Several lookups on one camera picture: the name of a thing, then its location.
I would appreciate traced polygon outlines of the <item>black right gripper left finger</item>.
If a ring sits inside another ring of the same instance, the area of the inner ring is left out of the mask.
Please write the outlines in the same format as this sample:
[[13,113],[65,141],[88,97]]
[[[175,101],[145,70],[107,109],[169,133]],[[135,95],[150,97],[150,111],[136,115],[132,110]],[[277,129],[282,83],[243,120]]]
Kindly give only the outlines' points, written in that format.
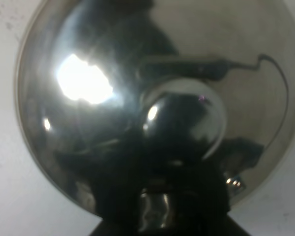
[[117,217],[99,215],[102,219],[89,236],[138,236],[139,213]]

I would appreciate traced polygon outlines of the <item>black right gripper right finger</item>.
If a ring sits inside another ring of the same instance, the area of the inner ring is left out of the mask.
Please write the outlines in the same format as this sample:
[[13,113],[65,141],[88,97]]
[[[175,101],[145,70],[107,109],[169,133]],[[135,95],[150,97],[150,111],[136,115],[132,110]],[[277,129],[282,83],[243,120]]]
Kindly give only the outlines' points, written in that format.
[[224,211],[182,209],[175,211],[168,236],[248,236],[249,233]]

